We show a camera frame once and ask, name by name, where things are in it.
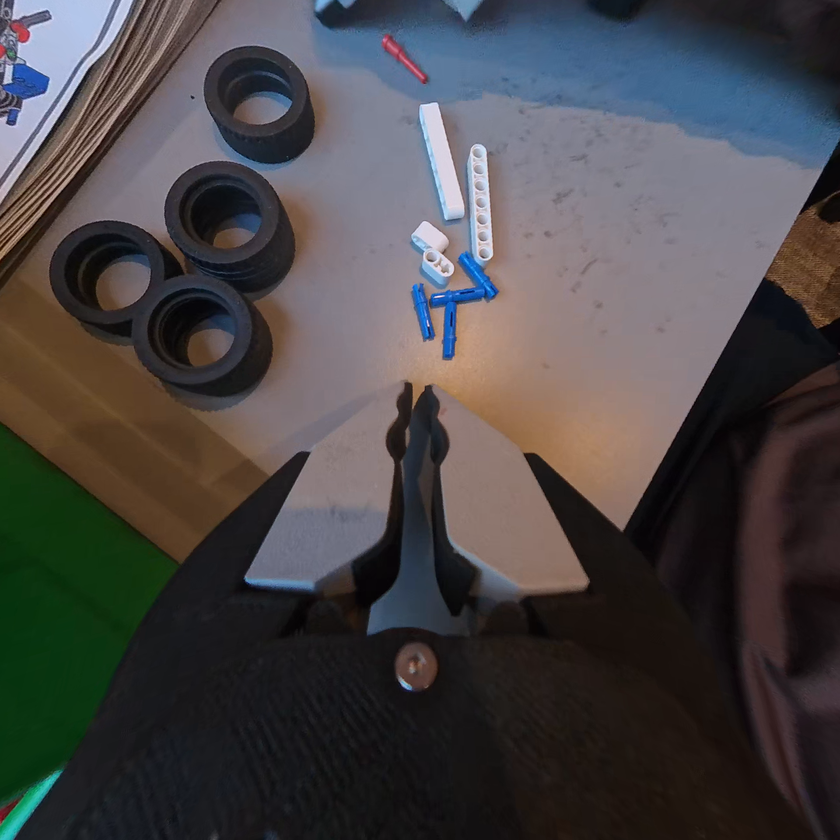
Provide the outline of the black toy tire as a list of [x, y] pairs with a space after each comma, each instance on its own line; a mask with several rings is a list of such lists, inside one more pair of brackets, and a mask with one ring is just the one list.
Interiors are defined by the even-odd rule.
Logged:
[[[308, 83], [287, 56], [263, 46], [241, 46], [216, 58], [204, 80], [204, 100], [227, 145], [250, 161], [279, 164], [296, 159], [311, 144], [315, 118]], [[276, 92], [290, 101], [271, 122], [235, 116], [251, 95]]]
[[207, 276], [166, 281], [133, 322], [143, 367], [174, 398], [203, 411], [241, 402], [265, 377], [274, 344], [256, 305]]
[[[137, 301], [107, 310], [98, 300], [98, 283], [105, 269], [122, 257], [145, 258], [150, 281]], [[49, 264], [49, 282], [60, 306], [86, 328], [118, 340], [131, 340], [133, 323], [152, 292], [182, 274], [178, 259], [154, 236], [119, 220], [101, 220], [71, 231]]]
[[[214, 244], [222, 223], [242, 214], [259, 226], [242, 245]], [[241, 293], [257, 293], [283, 281], [296, 255], [287, 211], [267, 179], [245, 165], [210, 161], [185, 171], [164, 201], [164, 221], [173, 244], [197, 270]]]

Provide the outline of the small red toy pin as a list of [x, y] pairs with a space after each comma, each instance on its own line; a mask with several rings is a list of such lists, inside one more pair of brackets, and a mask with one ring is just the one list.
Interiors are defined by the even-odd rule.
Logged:
[[421, 84], [427, 84], [427, 73], [406, 53], [404, 47], [392, 35], [383, 35], [381, 44], [383, 50], [406, 68]]

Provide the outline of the thin white toy beam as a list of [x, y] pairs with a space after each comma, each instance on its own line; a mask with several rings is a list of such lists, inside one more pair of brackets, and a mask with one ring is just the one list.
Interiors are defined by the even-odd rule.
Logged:
[[423, 103], [418, 114], [444, 220], [458, 220], [465, 215], [465, 202], [439, 105]]

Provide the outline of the white toy beam with holes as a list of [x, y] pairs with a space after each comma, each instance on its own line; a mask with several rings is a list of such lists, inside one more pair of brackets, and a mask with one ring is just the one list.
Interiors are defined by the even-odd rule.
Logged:
[[467, 160], [469, 229], [472, 256], [485, 266], [494, 256], [487, 148], [475, 143]]

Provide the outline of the green plastic bin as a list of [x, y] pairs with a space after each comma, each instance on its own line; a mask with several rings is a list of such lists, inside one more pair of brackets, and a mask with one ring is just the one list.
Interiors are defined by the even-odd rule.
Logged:
[[69, 760], [175, 569], [2, 426], [2, 805]]

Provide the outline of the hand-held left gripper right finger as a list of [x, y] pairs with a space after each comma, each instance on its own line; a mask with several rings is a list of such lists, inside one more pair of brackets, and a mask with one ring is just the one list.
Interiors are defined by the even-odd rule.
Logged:
[[434, 567], [451, 615], [471, 602], [585, 592], [589, 577], [520, 447], [436, 385], [423, 410]]

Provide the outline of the toy car instruction booklet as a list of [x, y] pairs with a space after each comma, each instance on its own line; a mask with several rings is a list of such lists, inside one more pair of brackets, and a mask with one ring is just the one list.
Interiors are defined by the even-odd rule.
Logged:
[[2, 2], [2, 282], [218, 2]]

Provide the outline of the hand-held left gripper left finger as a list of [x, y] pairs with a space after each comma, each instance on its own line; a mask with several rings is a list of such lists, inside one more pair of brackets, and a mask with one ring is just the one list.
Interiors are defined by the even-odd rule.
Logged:
[[317, 443], [245, 574], [264, 590], [353, 594], [370, 606], [400, 570], [413, 387], [383, 391]]

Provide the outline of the person's dark clothing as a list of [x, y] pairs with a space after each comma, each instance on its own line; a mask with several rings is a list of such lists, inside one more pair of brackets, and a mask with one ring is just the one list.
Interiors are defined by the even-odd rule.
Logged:
[[838, 343], [762, 280], [625, 528], [817, 838], [838, 838], [838, 387]]

